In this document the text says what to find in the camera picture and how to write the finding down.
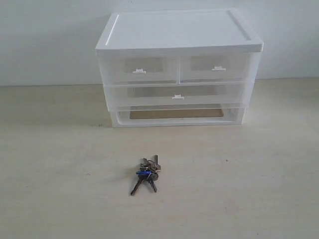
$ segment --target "large drawer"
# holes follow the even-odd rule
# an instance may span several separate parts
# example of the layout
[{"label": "large drawer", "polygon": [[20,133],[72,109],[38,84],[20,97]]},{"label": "large drawer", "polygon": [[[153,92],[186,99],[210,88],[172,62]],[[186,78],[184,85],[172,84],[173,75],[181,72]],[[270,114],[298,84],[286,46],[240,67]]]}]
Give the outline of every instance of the large drawer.
[{"label": "large drawer", "polygon": [[239,82],[247,75],[250,56],[249,53],[234,53],[181,57],[179,82]]},{"label": "large drawer", "polygon": [[178,62],[173,57],[100,58],[103,84],[134,86],[177,84]]},{"label": "large drawer", "polygon": [[252,84],[165,87],[104,87],[109,110],[119,108],[170,105],[240,104],[245,107]]}]

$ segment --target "translucent drawer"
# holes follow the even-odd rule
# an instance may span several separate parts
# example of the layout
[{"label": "translucent drawer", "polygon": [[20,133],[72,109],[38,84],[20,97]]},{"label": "translucent drawer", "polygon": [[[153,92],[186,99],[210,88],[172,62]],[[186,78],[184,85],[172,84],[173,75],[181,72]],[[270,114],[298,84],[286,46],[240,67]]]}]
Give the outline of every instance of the translucent drawer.
[{"label": "translucent drawer", "polygon": [[180,59],[181,84],[243,81],[249,69],[249,53],[190,56]]},{"label": "translucent drawer", "polygon": [[111,112],[113,127],[241,124],[244,108]]},{"label": "translucent drawer", "polygon": [[104,87],[110,111],[129,107],[198,104],[246,105],[250,94],[245,90],[248,84],[226,84],[210,86],[165,86],[165,87]]},{"label": "translucent drawer", "polygon": [[103,84],[106,86],[177,84],[176,58],[100,58]]}]

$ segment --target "white lid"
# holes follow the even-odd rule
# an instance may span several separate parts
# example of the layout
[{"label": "white lid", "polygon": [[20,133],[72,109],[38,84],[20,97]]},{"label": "white lid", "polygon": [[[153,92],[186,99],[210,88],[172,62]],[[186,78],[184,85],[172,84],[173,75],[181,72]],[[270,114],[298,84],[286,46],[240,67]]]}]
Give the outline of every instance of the white lid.
[{"label": "white lid", "polygon": [[210,48],[260,52],[263,42],[233,9],[114,13],[97,49]]}]

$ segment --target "plastic drawer unit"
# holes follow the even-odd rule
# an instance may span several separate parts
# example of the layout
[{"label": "plastic drawer unit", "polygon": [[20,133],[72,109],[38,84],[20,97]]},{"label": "plastic drawer unit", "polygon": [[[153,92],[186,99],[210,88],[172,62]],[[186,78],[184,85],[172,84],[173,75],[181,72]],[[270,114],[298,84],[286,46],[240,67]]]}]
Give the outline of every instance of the plastic drawer unit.
[{"label": "plastic drawer unit", "polygon": [[96,46],[113,127],[242,124],[262,50],[235,9],[113,13]]}]

